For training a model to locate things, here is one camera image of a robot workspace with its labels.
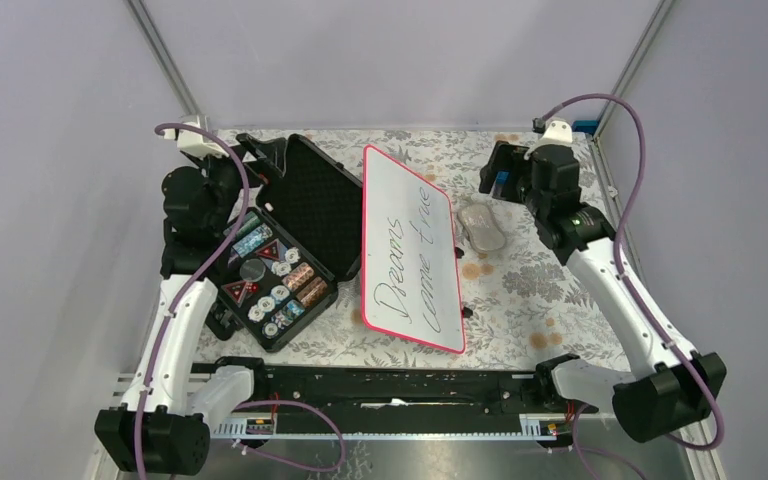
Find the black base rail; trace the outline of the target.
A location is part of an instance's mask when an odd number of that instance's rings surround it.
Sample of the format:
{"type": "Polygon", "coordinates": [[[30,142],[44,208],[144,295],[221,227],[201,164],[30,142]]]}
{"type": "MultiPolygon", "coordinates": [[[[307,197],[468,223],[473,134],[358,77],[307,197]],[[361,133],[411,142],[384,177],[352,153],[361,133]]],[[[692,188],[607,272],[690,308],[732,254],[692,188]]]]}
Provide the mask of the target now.
{"type": "Polygon", "coordinates": [[[552,397],[531,371],[268,365],[260,358],[196,363],[254,373],[244,409],[214,431],[253,440],[548,440],[570,430],[577,403],[552,397]]]}

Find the blue corner block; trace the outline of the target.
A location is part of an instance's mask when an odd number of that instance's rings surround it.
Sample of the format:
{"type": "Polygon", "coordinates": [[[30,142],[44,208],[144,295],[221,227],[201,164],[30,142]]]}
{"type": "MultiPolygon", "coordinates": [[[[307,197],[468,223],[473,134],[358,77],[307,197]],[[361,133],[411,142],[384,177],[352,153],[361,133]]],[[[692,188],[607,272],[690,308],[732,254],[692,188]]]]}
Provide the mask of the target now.
{"type": "Polygon", "coordinates": [[[572,130],[577,133],[594,136],[600,126],[598,120],[576,120],[571,124],[572,130]]]}

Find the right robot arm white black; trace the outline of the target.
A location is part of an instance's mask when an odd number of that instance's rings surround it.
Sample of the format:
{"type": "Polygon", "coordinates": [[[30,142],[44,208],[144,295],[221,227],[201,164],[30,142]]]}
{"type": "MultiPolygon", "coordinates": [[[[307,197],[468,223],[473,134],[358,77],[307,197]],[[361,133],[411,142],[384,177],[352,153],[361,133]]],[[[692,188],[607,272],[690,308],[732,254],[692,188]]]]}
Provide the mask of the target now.
{"type": "Polygon", "coordinates": [[[644,443],[665,436],[697,451],[706,444],[678,432],[708,418],[722,420],[716,398],[727,369],[717,353],[702,355],[648,296],[628,267],[605,215],[582,201],[580,164],[571,147],[534,149],[499,141],[480,170],[479,190],[526,206],[540,241],[589,293],[620,341],[630,369],[597,367],[575,354],[541,362],[535,402],[557,412],[570,401],[615,415],[626,434],[644,443]]]}

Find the pink-framed whiteboard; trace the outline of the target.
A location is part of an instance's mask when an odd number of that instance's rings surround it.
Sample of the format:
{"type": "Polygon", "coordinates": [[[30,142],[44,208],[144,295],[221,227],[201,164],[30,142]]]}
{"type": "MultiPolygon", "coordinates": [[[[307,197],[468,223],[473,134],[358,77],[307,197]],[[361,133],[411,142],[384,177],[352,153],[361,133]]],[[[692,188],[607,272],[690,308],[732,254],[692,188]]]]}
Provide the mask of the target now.
{"type": "Polygon", "coordinates": [[[382,149],[363,150],[361,310],[376,332],[466,349],[449,196],[382,149]]]}

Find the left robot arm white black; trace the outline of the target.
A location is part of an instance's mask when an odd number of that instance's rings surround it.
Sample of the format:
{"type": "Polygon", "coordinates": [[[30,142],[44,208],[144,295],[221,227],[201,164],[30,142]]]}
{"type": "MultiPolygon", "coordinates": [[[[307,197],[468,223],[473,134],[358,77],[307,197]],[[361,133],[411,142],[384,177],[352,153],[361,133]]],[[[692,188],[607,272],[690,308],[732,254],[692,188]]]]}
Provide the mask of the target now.
{"type": "Polygon", "coordinates": [[[193,476],[204,466],[212,433],[240,404],[256,411],[270,385],[246,367],[222,367],[190,389],[200,332],[217,300],[214,277],[227,267],[239,229],[229,216],[248,193],[244,168],[208,157],[162,181],[164,249],[155,318],[133,380],[120,404],[99,411],[98,440],[124,472],[193,476]]]}

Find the floral table cloth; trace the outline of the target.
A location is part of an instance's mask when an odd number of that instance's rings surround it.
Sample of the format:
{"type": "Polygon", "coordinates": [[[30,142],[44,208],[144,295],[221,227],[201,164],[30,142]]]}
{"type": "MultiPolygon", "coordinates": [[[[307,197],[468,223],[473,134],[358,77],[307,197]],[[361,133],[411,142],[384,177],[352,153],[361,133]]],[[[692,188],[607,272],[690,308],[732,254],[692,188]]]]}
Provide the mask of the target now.
{"type": "Polygon", "coordinates": [[[499,141],[526,145],[530,133],[416,130],[310,130],[307,137],[352,174],[362,151],[376,146],[444,190],[455,209],[482,203],[506,243],[484,254],[467,249],[459,261],[466,349],[447,353],[367,328],[359,285],[344,284],[337,301],[281,351],[268,354],[247,331],[222,341],[204,330],[198,361],[261,357],[273,365],[529,370],[564,353],[611,369],[628,363],[619,341],[582,285],[539,241],[521,205],[478,191],[479,171],[499,141]]]}

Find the glittery silver eraser pad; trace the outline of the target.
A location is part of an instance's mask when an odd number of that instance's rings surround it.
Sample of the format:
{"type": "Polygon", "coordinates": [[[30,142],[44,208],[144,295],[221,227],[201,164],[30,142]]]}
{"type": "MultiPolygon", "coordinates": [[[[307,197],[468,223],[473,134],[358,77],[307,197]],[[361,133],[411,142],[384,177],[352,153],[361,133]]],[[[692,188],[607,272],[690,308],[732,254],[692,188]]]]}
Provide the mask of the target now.
{"type": "Polygon", "coordinates": [[[505,247],[506,237],[486,204],[465,206],[457,212],[457,218],[465,237],[476,252],[488,254],[505,247]]]}

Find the black open carrying case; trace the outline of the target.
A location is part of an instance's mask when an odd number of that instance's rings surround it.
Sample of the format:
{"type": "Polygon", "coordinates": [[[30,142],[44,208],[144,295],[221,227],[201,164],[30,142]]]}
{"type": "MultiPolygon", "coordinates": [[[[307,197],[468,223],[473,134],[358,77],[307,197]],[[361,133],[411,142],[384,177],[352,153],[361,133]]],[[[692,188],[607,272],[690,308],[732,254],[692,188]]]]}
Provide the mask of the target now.
{"type": "Polygon", "coordinates": [[[228,249],[206,325],[220,340],[249,332],[262,349],[287,346],[360,269],[362,183],[300,134],[237,135],[259,190],[228,249]]]}

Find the grey lego plate blue bricks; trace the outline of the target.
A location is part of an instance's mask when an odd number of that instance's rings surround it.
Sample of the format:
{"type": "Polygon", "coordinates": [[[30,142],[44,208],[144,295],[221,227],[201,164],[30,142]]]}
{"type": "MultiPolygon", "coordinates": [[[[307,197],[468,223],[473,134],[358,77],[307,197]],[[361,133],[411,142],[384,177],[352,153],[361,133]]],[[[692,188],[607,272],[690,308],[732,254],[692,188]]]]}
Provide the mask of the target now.
{"type": "Polygon", "coordinates": [[[497,200],[506,200],[505,187],[509,176],[508,171],[499,171],[495,177],[491,196],[497,200]]]}

